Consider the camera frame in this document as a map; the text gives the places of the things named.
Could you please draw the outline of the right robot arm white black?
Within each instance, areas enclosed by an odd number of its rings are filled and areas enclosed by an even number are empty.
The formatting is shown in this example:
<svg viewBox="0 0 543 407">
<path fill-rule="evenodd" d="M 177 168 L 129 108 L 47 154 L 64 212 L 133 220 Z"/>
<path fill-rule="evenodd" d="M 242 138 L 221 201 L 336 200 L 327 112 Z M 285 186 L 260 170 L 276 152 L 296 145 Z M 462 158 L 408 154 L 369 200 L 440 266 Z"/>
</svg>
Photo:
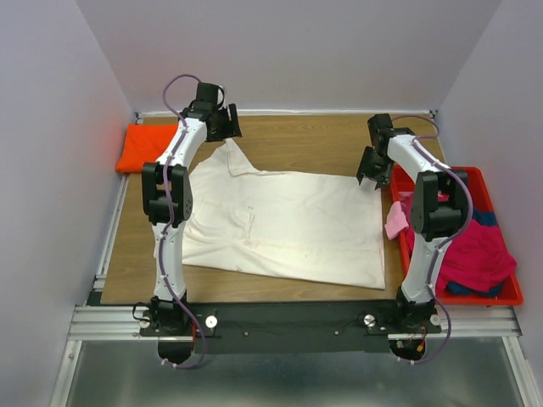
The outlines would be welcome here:
<svg viewBox="0 0 543 407">
<path fill-rule="evenodd" d="M 415 233 L 411 262 L 390 311 L 392 326 L 409 332 L 435 313 L 436 285 L 452 241 L 463 234 L 473 216 L 467 174 L 434 157 L 411 129 L 396 128 L 389 114 L 367 121 L 371 145 L 364 149 L 356 179 L 390 183 L 399 166 L 414 182 L 410 225 Z"/>
</svg>

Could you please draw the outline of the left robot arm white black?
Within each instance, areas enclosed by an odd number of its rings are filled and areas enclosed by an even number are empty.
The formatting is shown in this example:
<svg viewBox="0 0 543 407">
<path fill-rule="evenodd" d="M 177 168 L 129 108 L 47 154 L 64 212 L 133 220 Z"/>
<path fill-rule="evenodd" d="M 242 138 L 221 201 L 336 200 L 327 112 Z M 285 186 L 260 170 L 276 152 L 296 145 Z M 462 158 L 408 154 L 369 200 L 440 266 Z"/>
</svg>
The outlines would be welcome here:
<svg viewBox="0 0 543 407">
<path fill-rule="evenodd" d="M 193 212 L 189 167 L 200 146 L 242 135 L 235 104 L 225 104 L 222 86 L 197 81 L 196 95 L 183 110 L 165 106 L 177 117 L 175 133 L 164 152 L 143 165 L 141 174 L 143 212 L 152 225 L 156 281 L 149 306 L 149 323 L 171 335 L 187 326 L 201 332 L 197 317 L 186 304 L 182 265 L 182 239 Z"/>
</svg>

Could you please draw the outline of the white t-shirt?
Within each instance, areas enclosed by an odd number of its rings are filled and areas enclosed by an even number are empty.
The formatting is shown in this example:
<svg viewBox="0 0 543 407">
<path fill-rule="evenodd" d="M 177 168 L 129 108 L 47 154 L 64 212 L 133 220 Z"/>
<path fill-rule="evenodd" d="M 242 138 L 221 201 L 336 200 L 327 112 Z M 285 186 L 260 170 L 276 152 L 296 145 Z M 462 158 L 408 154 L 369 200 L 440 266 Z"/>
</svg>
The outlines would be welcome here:
<svg viewBox="0 0 543 407">
<path fill-rule="evenodd" d="M 233 141 L 189 180 L 185 265 L 385 288 L 382 199 L 373 182 L 258 170 Z"/>
</svg>

